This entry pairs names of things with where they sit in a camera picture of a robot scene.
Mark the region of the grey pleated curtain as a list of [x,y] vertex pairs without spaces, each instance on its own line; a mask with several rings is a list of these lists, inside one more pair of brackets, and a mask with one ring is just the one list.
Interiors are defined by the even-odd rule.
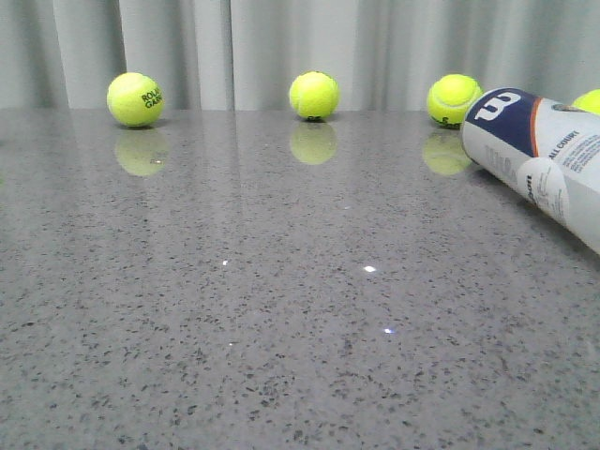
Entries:
[[448,73],[569,101],[599,84],[595,1],[5,1],[3,108],[101,108],[117,75],[172,109],[284,109],[333,76],[344,111],[424,108]]

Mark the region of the tennis ball with black text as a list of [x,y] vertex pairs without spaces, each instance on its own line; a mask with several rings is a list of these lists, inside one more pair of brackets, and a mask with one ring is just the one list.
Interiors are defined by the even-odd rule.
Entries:
[[138,128],[149,126],[159,119],[164,100],[156,81],[138,72],[127,72],[110,83],[107,107],[117,122]]

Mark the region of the centre yellow tennis ball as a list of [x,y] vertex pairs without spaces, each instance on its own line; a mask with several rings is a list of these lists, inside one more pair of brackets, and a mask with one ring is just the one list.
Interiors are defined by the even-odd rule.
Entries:
[[331,115],[338,106],[337,81],[321,71],[298,75],[289,90],[291,107],[302,118],[322,119]]

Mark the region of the white blue Wilson tennis can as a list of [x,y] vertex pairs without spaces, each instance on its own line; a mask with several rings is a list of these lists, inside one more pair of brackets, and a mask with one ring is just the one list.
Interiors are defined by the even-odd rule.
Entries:
[[486,92],[460,127],[467,156],[599,249],[599,117],[514,87]]

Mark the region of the yellow tennis ball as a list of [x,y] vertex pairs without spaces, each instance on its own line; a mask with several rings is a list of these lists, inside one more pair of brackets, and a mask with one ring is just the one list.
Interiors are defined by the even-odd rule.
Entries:
[[427,113],[444,128],[459,128],[467,111],[483,95],[477,80],[462,74],[447,74],[431,85]]
[[337,81],[321,71],[298,75],[289,90],[291,107],[302,118],[322,119],[331,115],[338,106]]

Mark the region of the far right tennis ball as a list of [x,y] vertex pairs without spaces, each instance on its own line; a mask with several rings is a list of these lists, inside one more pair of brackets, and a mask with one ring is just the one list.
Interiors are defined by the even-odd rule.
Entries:
[[588,113],[600,114],[600,89],[580,95],[572,102],[572,106]]

